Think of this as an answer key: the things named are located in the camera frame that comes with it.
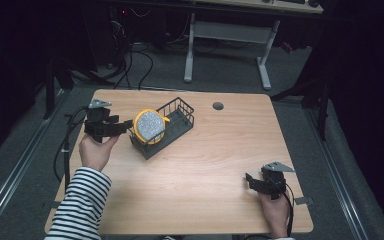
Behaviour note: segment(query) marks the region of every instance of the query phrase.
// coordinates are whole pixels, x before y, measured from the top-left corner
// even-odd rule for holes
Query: black wire basket
[[[142,142],[136,134],[130,131],[130,141],[149,159],[167,147],[174,140],[193,128],[194,109],[181,98],[177,97],[156,110],[161,116],[170,119],[165,129],[146,142]]]

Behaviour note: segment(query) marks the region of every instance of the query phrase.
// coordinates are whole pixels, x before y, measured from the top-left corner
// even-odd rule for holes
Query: desk leg
[[[267,75],[266,69],[266,61],[270,53],[270,49],[273,45],[274,38],[276,37],[277,29],[279,28],[280,21],[277,20],[273,24],[273,28],[271,29],[269,39],[266,43],[266,48],[264,50],[263,56],[257,58],[258,69],[260,70],[261,81],[263,82],[263,88],[265,90],[271,89],[271,84],[269,80],[269,76]]]
[[[193,71],[193,40],[195,34],[195,13],[191,13],[191,24],[189,30],[189,48],[188,55],[186,56],[186,66],[185,66],[185,82],[192,81],[192,71]]]

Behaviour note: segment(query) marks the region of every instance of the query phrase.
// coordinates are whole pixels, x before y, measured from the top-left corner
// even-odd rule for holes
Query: gray floor
[[[143,89],[167,88],[187,91],[240,92],[277,94],[293,86],[302,69],[310,48],[300,49],[291,54],[282,49],[272,49],[268,62],[268,74],[272,90],[264,91],[259,78],[255,59],[249,54],[257,46],[233,49],[222,46],[211,54],[209,47],[197,48],[193,82],[183,82],[185,49],[167,48],[165,51],[144,45],[135,46],[136,50],[146,49],[143,53],[153,59],[153,68],[143,81]],[[130,85],[135,88],[150,67],[150,60],[133,54],[132,69],[129,73]],[[67,118],[64,114],[73,113],[80,106],[88,104],[94,91],[103,88],[90,82],[76,81],[71,92],[61,93],[60,107],[51,121],[43,121],[45,114],[45,94],[37,95],[37,103],[14,126],[11,135],[0,149],[0,190],[10,184],[15,191],[10,192],[7,201],[3,201],[0,211],[0,239],[41,239],[45,236],[43,227],[49,212],[49,201],[59,187],[52,171],[52,162],[57,148],[64,138]],[[127,88],[124,80],[120,88]],[[297,239],[384,239],[384,216],[376,200],[367,187],[364,177],[356,165],[346,139],[337,122],[332,105],[329,106],[329,118],[326,125],[327,141],[321,142],[314,133],[313,111],[302,109],[299,97],[289,97],[274,102],[275,111],[284,134],[288,150],[300,180],[304,195],[313,200],[309,210],[314,230],[307,234],[296,234]],[[43,138],[34,142],[36,148],[31,154],[25,149],[37,133],[40,126],[46,125]],[[74,143],[78,129],[72,134]],[[332,177],[331,166],[326,159],[331,158],[346,187],[351,202],[344,203],[342,193],[337,191],[338,178]],[[19,182],[8,182],[14,168],[19,167],[20,159],[26,171],[18,175]],[[60,174],[62,166],[58,165]],[[362,229],[355,230],[355,222],[349,219],[347,211],[351,209],[358,216]],[[103,239],[158,239],[157,236],[104,236]],[[230,235],[187,236],[192,239],[231,239]]]

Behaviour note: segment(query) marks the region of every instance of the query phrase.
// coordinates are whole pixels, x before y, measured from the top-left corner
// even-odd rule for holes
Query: dark background
[[[76,4],[57,3],[0,1],[0,144],[34,104],[53,54],[64,55],[89,70],[113,57],[99,49],[99,43],[108,43],[108,39],[95,38],[91,16],[84,18],[90,11]],[[286,21],[275,45],[288,42],[293,48],[314,47],[297,84],[333,78],[330,99],[350,149],[384,211],[384,1],[323,1],[322,6],[325,15],[354,19],[346,26],[346,34],[345,26]],[[156,11],[150,18],[135,21],[143,31],[134,35],[163,47],[167,40],[164,29],[175,35],[183,26],[167,25],[175,21],[166,22],[166,17],[184,22],[184,14]],[[104,21],[102,18],[105,16],[95,20]]]

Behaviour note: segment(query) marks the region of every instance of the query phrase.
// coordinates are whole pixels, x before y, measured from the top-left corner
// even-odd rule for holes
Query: table top
[[[293,167],[270,98],[263,94],[98,90],[94,98],[112,103],[120,122],[145,108],[157,109],[176,97],[192,108],[194,126],[148,160],[129,134],[121,135],[103,173],[112,187],[101,234],[267,233],[257,193],[245,173],[261,179],[260,169],[274,161]],[[213,108],[214,102],[224,105]],[[71,172],[81,165],[78,143]],[[285,173],[295,198],[302,191],[295,173]],[[61,201],[64,180],[56,196]],[[45,230],[48,231],[52,210]],[[293,232],[310,232],[307,206],[295,205]]]
[[[203,2],[203,3],[234,5],[234,6],[241,6],[241,7],[301,12],[301,13],[321,14],[323,12],[323,8],[320,5],[315,8],[308,5],[308,0],[306,0],[304,4],[290,3],[290,2],[284,2],[284,1],[278,1],[278,0],[274,0],[273,2],[270,2],[270,3],[265,3],[262,0],[194,0],[194,1]]]

